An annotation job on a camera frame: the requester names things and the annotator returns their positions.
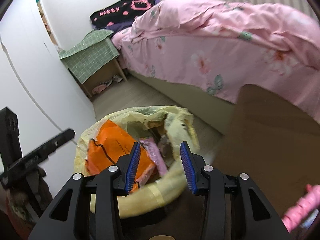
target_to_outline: metal screw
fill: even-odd
[[[205,171],[213,171],[213,167],[211,166],[211,165],[206,165],[206,166],[204,166],[204,168],[203,168]]]
[[[112,166],[110,166],[110,167],[108,168],[108,170],[109,170],[110,172],[115,172],[115,171],[118,170],[118,167],[115,166],[115,165],[112,165]]]
[[[249,179],[249,175],[246,174],[246,173],[241,173],[240,174],[240,178],[243,179],[243,180],[247,180],[247,179]]]
[[[81,177],[82,177],[81,173],[76,173],[76,174],[73,175],[73,179],[74,180],[81,179]]]

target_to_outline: pink duvet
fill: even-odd
[[[235,103],[256,84],[318,118],[320,28],[281,4],[164,0],[112,39],[127,68]]]

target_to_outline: pink flower print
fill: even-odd
[[[132,10],[136,10],[136,11],[146,11],[146,10],[149,10],[152,7],[152,5],[151,3],[149,3],[148,0],[138,0],[138,1],[132,1],[130,7]]]
[[[205,56],[203,51],[198,51],[191,55],[193,65],[199,68],[202,74],[207,74],[210,71],[210,60]]]
[[[276,72],[279,76],[290,76],[292,68],[297,65],[298,61],[282,51],[268,49],[263,59],[268,64],[268,68],[272,72]]]
[[[160,53],[163,52],[163,47],[165,43],[165,36],[161,36],[160,38],[156,39],[156,47],[160,50]]]

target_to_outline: yellow plastic bag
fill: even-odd
[[[89,176],[85,166],[89,140],[96,138],[101,126],[107,120],[119,125],[136,140],[145,137],[145,133],[151,128],[150,125],[164,120],[164,129],[175,159],[168,172],[157,182],[147,184],[127,197],[118,197],[120,217],[138,216],[176,199],[187,185],[180,158],[180,144],[187,141],[190,150],[196,154],[199,154],[200,150],[192,126],[193,115],[187,109],[177,106],[134,107],[109,114],[82,133],[76,147],[74,172]],[[95,195],[91,197],[90,210],[95,212]]]

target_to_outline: pink object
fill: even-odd
[[[145,4],[145,7],[136,7],[136,4],[138,5]],[[132,10],[136,10],[136,11],[146,11],[152,7],[152,4],[149,3],[148,0],[138,0],[138,1],[132,1],[130,7]]]
[[[156,145],[155,141],[152,137],[142,138],[139,140],[140,143],[145,147],[148,152],[149,158],[154,162],[157,166],[158,172],[160,176],[164,176],[167,173],[167,166],[164,163],[164,160],[161,156],[161,153]]]
[[[112,41],[123,67],[144,76],[197,86],[231,103],[241,86],[256,84],[320,117],[320,27],[294,8],[164,0]]]
[[[139,183],[139,186],[144,186],[148,180],[150,179],[153,171],[155,170],[156,166],[151,163],[146,170],[143,171],[141,176],[136,179],[136,182]]]
[[[98,85],[97,87],[95,87],[94,89],[92,89],[92,94],[93,95],[97,95],[100,94],[103,90],[105,90],[108,86],[105,84],[102,85]]]
[[[311,187],[307,185],[309,192],[300,198],[296,205],[289,208],[282,218],[282,222],[289,232],[294,230],[309,213],[320,205],[320,185]]]

